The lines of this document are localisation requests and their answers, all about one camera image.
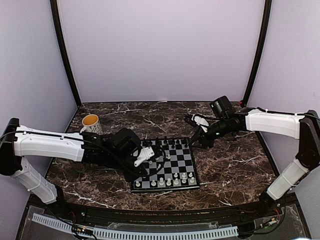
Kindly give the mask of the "white bishop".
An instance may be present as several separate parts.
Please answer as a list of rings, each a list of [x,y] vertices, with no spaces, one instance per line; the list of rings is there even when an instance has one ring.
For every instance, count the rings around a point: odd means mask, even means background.
[[[181,175],[181,183],[185,184],[187,182],[187,174],[184,172]]]

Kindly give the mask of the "white king piece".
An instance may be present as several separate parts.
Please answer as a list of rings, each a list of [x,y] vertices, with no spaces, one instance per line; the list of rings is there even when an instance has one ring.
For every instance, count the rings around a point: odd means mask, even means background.
[[[166,185],[167,186],[171,186],[172,185],[172,180],[170,178],[167,179]]]

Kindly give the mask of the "white piece front row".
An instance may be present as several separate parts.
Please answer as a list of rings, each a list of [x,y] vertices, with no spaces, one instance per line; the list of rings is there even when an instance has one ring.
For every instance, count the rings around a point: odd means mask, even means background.
[[[179,184],[180,184],[179,179],[176,178],[176,179],[173,181],[173,184],[174,184],[174,186],[179,186]]]

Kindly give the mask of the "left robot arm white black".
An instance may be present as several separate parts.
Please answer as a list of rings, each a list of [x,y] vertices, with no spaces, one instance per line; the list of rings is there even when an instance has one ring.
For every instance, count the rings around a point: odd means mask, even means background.
[[[21,183],[60,218],[67,218],[70,206],[64,202],[63,191],[48,182],[27,157],[61,158],[77,163],[122,168],[130,176],[143,175],[139,169],[144,161],[155,156],[150,147],[143,147],[140,138],[130,129],[115,134],[93,132],[60,133],[32,129],[11,118],[0,137],[0,173]]]

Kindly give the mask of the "black grey chess board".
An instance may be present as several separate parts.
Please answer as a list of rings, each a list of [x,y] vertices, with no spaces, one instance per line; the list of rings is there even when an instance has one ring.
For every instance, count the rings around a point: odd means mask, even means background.
[[[139,177],[131,182],[130,191],[132,193],[155,193],[163,191],[193,190],[200,188],[195,158],[188,143],[188,149],[164,150],[166,155],[170,155],[170,160],[161,157],[158,161],[145,161],[141,164],[148,173],[147,177]],[[189,173],[193,173],[195,184],[189,184]],[[186,173],[186,183],[183,184],[182,173]],[[159,186],[159,180],[163,178],[164,185]],[[171,179],[171,186],[167,186],[167,179]],[[179,186],[174,186],[174,180],[179,179]],[[140,187],[136,187],[136,181],[140,182]]]

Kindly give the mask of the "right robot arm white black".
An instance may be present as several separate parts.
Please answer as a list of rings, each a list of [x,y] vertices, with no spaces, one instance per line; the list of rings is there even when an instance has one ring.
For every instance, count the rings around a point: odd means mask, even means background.
[[[235,109],[227,96],[219,97],[210,104],[214,122],[204,115],[187,115],[184,120],[196,128],[190,144],[198,142],[203,149],[212,148],[216,139],[225,135],[244,132],[262,132],[285,136],[298,141],[294,160],[261,194],[255,205],[255,213],[266,217],[275,208],[274,201],[296,187],[312,170],[320,165],[320,118],[316,111],[280,112],[260,107]]]

